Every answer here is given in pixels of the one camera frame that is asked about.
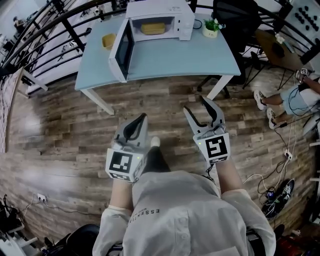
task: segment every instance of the white flower pot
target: white flower pot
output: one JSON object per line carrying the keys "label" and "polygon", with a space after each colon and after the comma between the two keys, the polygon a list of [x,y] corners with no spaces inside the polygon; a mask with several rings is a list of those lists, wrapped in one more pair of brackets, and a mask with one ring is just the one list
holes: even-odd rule
{"label": "white flower pot", "polygon": [[205,25],[202,26],[202,34],[207,37],[207,38],[216,38],[218,35],[218,30],[217,31],[212,31],[206,28]]}

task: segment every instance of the microwave control panel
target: microwave control panel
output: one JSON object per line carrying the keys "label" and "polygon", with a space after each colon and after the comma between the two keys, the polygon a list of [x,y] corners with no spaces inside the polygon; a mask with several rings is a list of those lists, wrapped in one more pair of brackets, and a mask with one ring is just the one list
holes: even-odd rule
{"label": "microwave control panel", "polygon": [[181,41],[191,39],[191,34],[193,31],[194,23],[195,23],[194,16],[183,16],[182,17],[182,22],[180,23],[181,25],[179,28],[179,39]]}

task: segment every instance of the wall outlet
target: wall outlet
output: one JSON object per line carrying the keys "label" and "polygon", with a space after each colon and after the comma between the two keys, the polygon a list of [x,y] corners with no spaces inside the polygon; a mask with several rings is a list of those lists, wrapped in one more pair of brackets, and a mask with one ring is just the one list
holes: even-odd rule
{"label": "wall outlet", "polygon": [[47,202],[48,201],[47,197],[43,194],[38,194],[38,199],[40,202],[43,202],[43,201]]}
{"label": "wall outlet", "polygon": [[284,152],[284,155],[286,158],[288,158],[290,161],[292,160],[292,154],[286,149]]}

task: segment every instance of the light blue shorts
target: light blue shorts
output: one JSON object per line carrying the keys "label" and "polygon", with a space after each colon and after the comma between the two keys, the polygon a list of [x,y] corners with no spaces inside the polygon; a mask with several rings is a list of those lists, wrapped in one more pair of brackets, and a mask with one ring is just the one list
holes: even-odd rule
{"label": "light blue shorts", "polygon": [[283,100],[283,107],[288,115],[302,115],[308,112],[308,106],[301,97],[298,85],[291,87],[289,90],[280,93]]}

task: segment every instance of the shirt button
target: shirt button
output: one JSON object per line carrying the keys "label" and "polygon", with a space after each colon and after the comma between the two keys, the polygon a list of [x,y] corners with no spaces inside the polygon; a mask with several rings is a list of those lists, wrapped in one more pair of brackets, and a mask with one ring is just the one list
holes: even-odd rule
{"label": "shirt button", "polygon": [[184,217],[183,217],[183,218],[180,218],[180,223],[181,223],[181,224],[186,224],[187,221],[188,221],[187,218],[184,218]]}

